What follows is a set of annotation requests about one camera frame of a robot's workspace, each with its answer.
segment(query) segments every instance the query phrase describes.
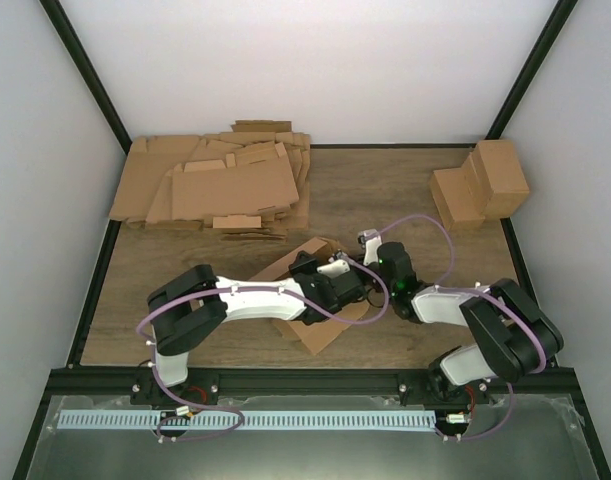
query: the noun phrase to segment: white wall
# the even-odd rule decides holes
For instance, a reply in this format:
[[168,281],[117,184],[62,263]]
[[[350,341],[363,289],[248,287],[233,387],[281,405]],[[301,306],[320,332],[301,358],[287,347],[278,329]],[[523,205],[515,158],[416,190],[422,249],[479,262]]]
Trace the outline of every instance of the white wall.
[[520,245],[611,465],[611,0],[578,3],[506,136],[533,189]]
[[0,2],[0,479],[64,365],[121,164],[40,4]]
[[64,0],[132,135],[292,119],[317,143],[484,136],[554,0]]

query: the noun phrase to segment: small cardboard box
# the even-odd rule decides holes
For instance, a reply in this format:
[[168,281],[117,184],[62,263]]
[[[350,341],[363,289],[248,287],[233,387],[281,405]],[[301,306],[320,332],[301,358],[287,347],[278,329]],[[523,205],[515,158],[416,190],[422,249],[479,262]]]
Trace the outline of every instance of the small cardboard box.
[[[272,263],[269,267],[260,271],[252,278],[252,282],[273,282],[289,276],[289,266],[296,260],[300,251],[305,251],[316,256],[319,261],[327,262],[329,257],[336,251],[343,250],[340,243],[322,237],[314,237],[300,247]],[[337,315],[348,320],[358,321],[367,313],[369,305],[366,301],[352,303],[343,308]],[[351,325],[347,323],[327,320],[314,325],[305,325],[299,321],[286,322],[284,320],[272,320],[274,325],[287,340],[297,342],[300,348],[304,348],[312,355],[316,355],[334,341],[342,332]]]
[[478,142],[462,168],[474,206],[487,219],[510,217],[529,195],[510,140]]
[[474,207],[462,169],[435,170],[429,188],[447,230],[478,228],[485,221]]

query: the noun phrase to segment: wood grain surface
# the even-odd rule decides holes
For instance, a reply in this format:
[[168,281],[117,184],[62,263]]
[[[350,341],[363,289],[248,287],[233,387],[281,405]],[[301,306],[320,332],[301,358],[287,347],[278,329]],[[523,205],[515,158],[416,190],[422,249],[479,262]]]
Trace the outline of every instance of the wood grain surface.
[[[114,248],[83,365],[136,365],[148,350],[134,333],[147,314],[150,292],[199,263],[217,275],[246,280],[315,235],[335,238],[350,251],[356,234],[410,213],[438,218],[428,188],[433,170],[456,167],[467,149],[316,149],[312,151],[311,228],[287,243],[221,241],[213,232],[145,231],[122,227]],[[498,221],[455,232],[456,268],[447,286],[515,278]],[[440,231],[422,220],[385,235],[405,244],[420,278],[433,281],[448,265]],[[470,343],[463,327],[415,325],[393,311],[355,326],[317,356],[283,339],[268,320],[229,322],[190,354],[190,365],[211,367],[424,368],[440,354]]]

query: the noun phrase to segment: white perforated rail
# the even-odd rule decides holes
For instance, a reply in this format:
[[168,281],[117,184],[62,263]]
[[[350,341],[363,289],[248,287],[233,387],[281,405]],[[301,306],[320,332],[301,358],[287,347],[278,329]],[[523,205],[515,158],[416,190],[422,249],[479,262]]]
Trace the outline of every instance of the white perforated rail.
[[[433,432],[434,412],[421,411],[247,411],[240,430],[386,430]],[[163,430],[222,430],[238,417],[225,412],[201,412],[191,420],[170,420]],[[161,412],[139,410],[63,410],[59,429],[69,430],[152,430],[161,421]]]

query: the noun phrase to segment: black metal frame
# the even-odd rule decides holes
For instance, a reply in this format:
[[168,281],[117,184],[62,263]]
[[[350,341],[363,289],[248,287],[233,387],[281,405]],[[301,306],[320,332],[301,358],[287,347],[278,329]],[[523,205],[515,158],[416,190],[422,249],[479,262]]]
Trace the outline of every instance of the black metal frame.
[[[105,119],[114,132],[122,149],[127,153],[131,139],[112,101],[101,83],[94,67],[69,22],[58,0],[40,0],[45,12],[63,41],[66,49],[85,80],[91,94],[98,103]],[[521,69],[507,99],[499,111],[486,138],[497,139],[509,123],[523,95],[536,75],[540,65],[554,44],[556,37],[571,14],[577,0],[559,0],[545,24],[534,48]],[[473,144],[327,144],[313,145],[313,148],[463,148]],[[501,221],[519,284],[535,299],[534,289],[521,254],[516,234],[510,219]],[[92,281],[83,306],[78,328],[68,356],[68,368],[53,370],[45,392],[38,406],[34,422],[20,456],[15,480],[26,478],[36,443],[47,414],[52,396],[55,395],[126,395],[131,387],[148,370],[137,367],[83,367],[80,359],[87,340],[97,302],[105,280],[114,244],[120,229],[119,222],[110,221]],[[225,396],[254,395],[392,395],[399,396],[404,404],[423,404],[426,408],[440,409],[446,404],[435,398],[428,398],[420,388],[424,384],[426,370],[290,370],[290,369],[190,369],[190,377],[205,385],[217,385],[218,394]],[[404,394],[399,391],[401,384],[408,385]],[[601,479],[611,479],[600,442],[594,430],[585,399],[572,369],[550,368],[545,372],[527,376],[515,386],[516,393],[569,394],[576,410],[584,417],[583,432],[590,447],[592,458]],[[488,392],[503,393],[505,385],[492,382]]]

